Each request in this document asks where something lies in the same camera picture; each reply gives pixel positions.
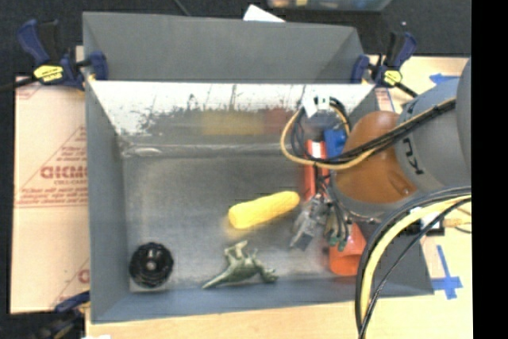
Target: orange object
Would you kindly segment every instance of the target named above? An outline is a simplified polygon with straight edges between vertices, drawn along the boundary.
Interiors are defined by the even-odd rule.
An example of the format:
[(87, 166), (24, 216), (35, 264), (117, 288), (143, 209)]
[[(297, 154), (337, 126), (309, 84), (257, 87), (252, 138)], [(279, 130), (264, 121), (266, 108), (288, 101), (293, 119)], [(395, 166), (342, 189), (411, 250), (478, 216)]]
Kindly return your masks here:
[[(398, 114), (377, 110), (363, 116), (353, 127), (344, 145), (344, 152), (391, 131)], [(361, 163), (335, 175), (337, 188), (344, 195), (366, 203), (393, 203), (413, 194), (417, 188), (401, 169), (394, 147), (368, 157)]]
[[(306, 141), (307, 151), (314, 157), (326, 158), (325, 142)], [(316, 168), (313, 165), (306, 165), (303, 168), (303, 199), (304, 202), (311, 200), (316, 195), (316, 175), (326, 177), (329, 170), (325, 168)]]
[(330, 271), (342, 276), (356, 275), (366, 244), (367, 242), (360, 228), (356, 223), (353, 223), (344, 250), (339, 252), (337, 246), (333, 246), (329, 250), (328, 263)]

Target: blue clamp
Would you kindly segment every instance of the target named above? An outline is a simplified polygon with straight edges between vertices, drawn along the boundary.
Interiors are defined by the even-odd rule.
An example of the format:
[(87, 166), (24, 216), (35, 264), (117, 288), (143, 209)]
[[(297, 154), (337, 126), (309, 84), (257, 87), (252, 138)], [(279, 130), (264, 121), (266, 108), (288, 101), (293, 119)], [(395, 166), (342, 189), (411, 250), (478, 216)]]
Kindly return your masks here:
[(92, 66), (96, 79), (107, 79), (109, 70), (102, 52), (92, 52), (79, 62), (71, 53), (59, 55), (56, 50), (57, 25), (57, 20), (39, 25), (32, 19), (17, 31), (19, 44), (35, 60), (34, 79), (43, 85), (63, 85), (83, 91), (85, 78), (80, 68), (85, 66)]
[(379, 56), (376, 65), (372, 65), (368, 56), (360, 55), (353, 65), (351, 83), (359, 83), (368, 69), (377, 87), (400, 87), (400, 68), (414, 54), (416, 47), (417, 42), (411, 34), (392, 32), (386, 58), (383, 60)]

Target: plastic toy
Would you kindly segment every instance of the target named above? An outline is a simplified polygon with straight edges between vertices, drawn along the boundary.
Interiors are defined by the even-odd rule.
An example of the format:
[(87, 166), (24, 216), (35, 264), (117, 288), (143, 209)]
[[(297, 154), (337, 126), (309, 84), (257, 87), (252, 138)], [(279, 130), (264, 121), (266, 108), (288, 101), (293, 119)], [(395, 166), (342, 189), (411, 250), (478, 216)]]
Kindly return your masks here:
[(261, 279), (265, 283), (273, 283), (278, 279), (274, 269), (266, 268), (257, 260), (257, 250), (252, 254), (243, 253), (242, 250), (247, 243), (247, 241), (241, 241), (234, 246), (228, 247), (224, 251), (229, 266), (221, 274), (203, 284), (203, 289), (216, 287), (224, 283), (239, 283), (257, 274), (261, 276)]

